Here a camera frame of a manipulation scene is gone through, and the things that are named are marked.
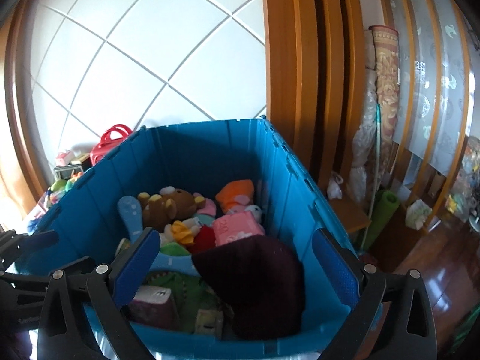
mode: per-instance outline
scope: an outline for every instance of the orange plush toy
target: orange plush toy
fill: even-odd
[[[254,202],[254,184],[251,180],[237,180],[225,185],[215,199],[224,214],[242,212]]]

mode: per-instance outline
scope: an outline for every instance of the green yoga mat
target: green yoga mat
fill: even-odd
[[[400,200],[393,192],[388,190],[377,192],[371,214],[371,224],[363,247],[365,251],[371,247],[399,206]]]

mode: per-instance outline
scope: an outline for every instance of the blue storage bin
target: blue storage bin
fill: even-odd
[[[253,180],[267,234],[296,251],[303,263],[306,308],[301,332],[266,342],[223,341],[135,323],[133,327],[151,351],[182,358],[272,358],[323,350],[350,307],[340,302],[318,262],[322,248],[315,242],[313,246],[312,239],[319,228],[327,228],[341,246],[353,248],[315,182],[265,119],[141,128],[89,169],[47,212],[37,232],[55,230],[59,243],[21,259],[17,269],[45,275],[86,255],[97,264],[111,263],[119,241],[127,237],[117,212],[122,196],[154,194],[173,185],[214,199],[228,182],[238,179]],[[335,269],[336,263],[333,268],[329,263],[328,269]],[[341,267],[338,272],[338,280],[357,297],[355,284],[347,282]],[[88,307],[87,315],[92,328],[100,331]]]

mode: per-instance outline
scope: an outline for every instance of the screw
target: screw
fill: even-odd
[[[63,271],[55,271],[52,275],[54,279],[60,279],[63,276]]]
[[[412,276],[412,278],[414,278],[414,279],[420,279],[421,275],[420,275],[419,271],[417,271],[416,269],[412,269],[410,271],[410,276]]]
[[[364,271],[368,274],[374,274],[377,271],[375,265],[367,264],[363,267]]]
[[[95,271],[100,275],[104,274],[108,270],[109,270],[109,266],[106,264],[101,264],[97,267],[97,269],[95,269]]]

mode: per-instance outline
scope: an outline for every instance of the blue paddle toy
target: blue paddle toy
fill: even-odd
[[[142,207],[140,202],[133,196],[124,196],[118,201],[118,213],[127,228],[130,242],[135,240],[143,233]],[[168,256],[158,253],[150,267],[150,271],[171,271],[179,272],[190,276],[200,276],[195,269],[191,256]]]

